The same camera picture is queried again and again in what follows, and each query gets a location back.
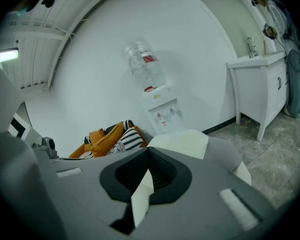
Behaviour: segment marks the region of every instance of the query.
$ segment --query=ceiling light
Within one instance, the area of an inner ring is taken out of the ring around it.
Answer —
[[[18,58],[18,48],[5,49],[0,51],[0,63]]]

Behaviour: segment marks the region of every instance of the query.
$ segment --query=black and white striped cushion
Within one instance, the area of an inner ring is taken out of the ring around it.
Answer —
[[[134,127],[134,126],[135,126],[134,122],[132,122],[130,119],[125,120],[125,121],[123,122],[123,132],[125,132],[126,130],[129,129],[129,123],[131,124],[131,127]]]
[[[90,159],[90,158],[93,158],[94,156],[92,155],[92,152],[91,151],[87,151],[87,152],[84,152],[82,155],[80,155],[80,159]]]
[[[120,141],[123,142],[126,151],[139,148],[142,143],[144,143],[134,128],[129,128],[126,130],[126,132],[120,138]]]

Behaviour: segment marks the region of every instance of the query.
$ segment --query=bathroom sink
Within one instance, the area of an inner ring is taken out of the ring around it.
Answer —
[[[284,58],[286,53],[273,52],[267,55],[259,55],[256,57],[249,58],[249,56],[240,57],[226,63],[228,69],[234,68],[246,68],[246,67],[260,67],[269,66],[280,59]]]

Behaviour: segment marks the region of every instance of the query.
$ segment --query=white wall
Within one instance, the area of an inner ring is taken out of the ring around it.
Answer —
[[[219,20],[238,57],[249,55],[247,38],[252,37],[258,54],[264,54],[263,36],[253,16],[240,0],[201,0]]]
[[[155,135],[140,105],[143,92],[121,55],[133,37],[149,41],[167,80],[176,84],[188,128],[203,131],[234,117],[226,62],[236,54],[210,13],[200,0],[108,0],[92,13],[63,54],[52,86],[67,121],[77,125],[75,134],[67,132],[69,143],[125,119]],[[62,122],[53,124],[63,132]]]
[[[55,142],[58,156],[67,158],[83,142],[76,122],[68,118],[50,89],[37,90],[24,96],[26,109],[32,127],[42,136]]]

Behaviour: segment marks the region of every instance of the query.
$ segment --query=cabinet door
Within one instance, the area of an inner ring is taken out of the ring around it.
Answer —
[[[276,75],[269,82],[268,104],[267,104],[267,122],[271,122],[277,115],[277,95],[279,89],[279,78]]]
[[[287,91],[288,91],[288,79],[287,79],[287,66],[283,66],[278,71],[279,78],[279,90],[277,93],[277,110],[280,111],[286,104],[287,101]]]

